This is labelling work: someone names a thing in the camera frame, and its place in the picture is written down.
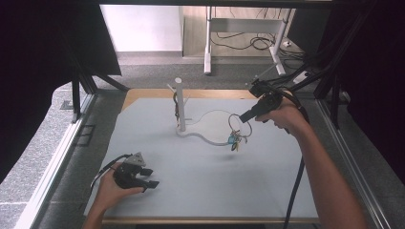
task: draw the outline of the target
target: person's right hand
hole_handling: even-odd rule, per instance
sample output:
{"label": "person's right hand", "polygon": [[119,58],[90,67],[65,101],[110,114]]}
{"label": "person's right hand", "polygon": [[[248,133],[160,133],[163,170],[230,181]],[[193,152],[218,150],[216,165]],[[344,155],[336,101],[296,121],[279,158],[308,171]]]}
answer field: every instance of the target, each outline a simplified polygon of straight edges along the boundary
{"label": "person's right hand", "polygon": [[265,121],[269,119],[273,120],[274,125],[278,128],[288,129],[292,135],[295,135],[299,128],[308,124],[300,111],[298,111],[295,104],[285,97],[283,97],[283,101],[277,110],[255,118],[256,121]]}

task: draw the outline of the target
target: white wall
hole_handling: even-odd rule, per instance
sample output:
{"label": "white wall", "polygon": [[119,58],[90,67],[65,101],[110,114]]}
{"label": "white wall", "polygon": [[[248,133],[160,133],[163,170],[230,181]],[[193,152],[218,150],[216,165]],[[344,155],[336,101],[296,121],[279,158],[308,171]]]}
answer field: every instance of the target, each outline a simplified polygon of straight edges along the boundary
{"label": "white wall", "polygon": [[181,7],[100,7],[116,52],[181,51]]}

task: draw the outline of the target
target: handheld controller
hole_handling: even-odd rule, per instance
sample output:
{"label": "handheld controller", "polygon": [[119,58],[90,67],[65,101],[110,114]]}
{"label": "handheld controller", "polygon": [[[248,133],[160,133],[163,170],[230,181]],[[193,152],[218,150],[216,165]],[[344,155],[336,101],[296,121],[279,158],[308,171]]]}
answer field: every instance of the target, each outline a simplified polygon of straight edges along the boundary
{"label": "handheld controller", "polygon": [[139,174],[140,176],[152,175],[153,170],[142,168],[145,165],[146,164],[140,153],[129,156],[114,171],[113,177],[116,181],[116,184],[123,189],[143,187],[143,192],[145,192],[148,188],[156,188],[159,184],[158,181],[145,181],[143,179],[137,178],[137,174]]}
{"label": "handheld controller", "polygon": [[280,107],[280,104],[283,101],[283,97],[286,97],[287,99],[292,101],[295,106],[297,106],[297,109],[304,116],[304,119],[309,122],[307,111],[303,106],[301,106],[301,103],[298,101],[297,98],[295,98],[295,96],[288,94],[281,89],[272,87],[271,85],[269,85],[268,82],[264,80],[256,79],[252,82],[252,85],[253,86],[251,87],[249,92],[255,97],[259,98],[259,101],[251,108],[251,110],[248,110],[240,116],[240,119],[243,123],[247,122],[253,117],[264,115],[276,110]]}

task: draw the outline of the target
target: hand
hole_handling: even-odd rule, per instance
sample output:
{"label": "hand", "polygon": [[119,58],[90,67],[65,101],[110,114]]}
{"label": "hand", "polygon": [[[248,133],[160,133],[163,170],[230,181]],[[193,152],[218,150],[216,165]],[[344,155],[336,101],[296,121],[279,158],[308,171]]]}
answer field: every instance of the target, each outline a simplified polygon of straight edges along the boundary
{"label": "hand", "polygon": [[93,205],[102,210],[106,210],[115,206],[121,199],[143,192],[143,188],[130,188],[122,189],[114,181],[114,170],[121,163],[116,163],[112,168],[101,178],[100,185],[98,187],[97,195]]}
{"label": "hand", "polygon": [[295,132],[304,125],[308,125],[295,104],[285,97],[283,97],[283,101],[277,110],[255,118],[256,121],[265,121],[269,119],[273,120],[274,125],[278,128],[288,129],[292,135],[295,135]]}

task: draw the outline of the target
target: desk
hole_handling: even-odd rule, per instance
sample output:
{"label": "desk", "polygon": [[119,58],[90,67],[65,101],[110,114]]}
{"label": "desk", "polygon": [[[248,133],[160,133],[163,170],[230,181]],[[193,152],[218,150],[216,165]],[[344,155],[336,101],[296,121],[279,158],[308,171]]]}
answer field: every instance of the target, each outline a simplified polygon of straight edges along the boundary
{"label": "desk", "polygon": [[204,73],[211,73],[211,32],[246,32],[246,33],[276,33],[275,44],[269,47],[271,56],[279,75],[286,74],[283,64],[278,56],[278,50],[284,37],[291,9],[287,9],[283,19],[237,19],[237,18],[213,18],[212,7],[207,7],[206,16],[206,41],[204,53]]}
{"label": "desk", "polygon": [[[186,117],[207,110],[241,114],[257,99],[242,90],[184,90]],[[104,223],[269,223],[284,220],[301,153],[293,136],[270,124],[251,122],[253,134],[239,152],[198,137],[176,135],[172,92],[131,90],[101,167],[122,154],[142,152],[147,180],[157,189],[126,198]],[[97,185],[89,200],[89,210]],[[291,222],[317,222],[304,173]]]}

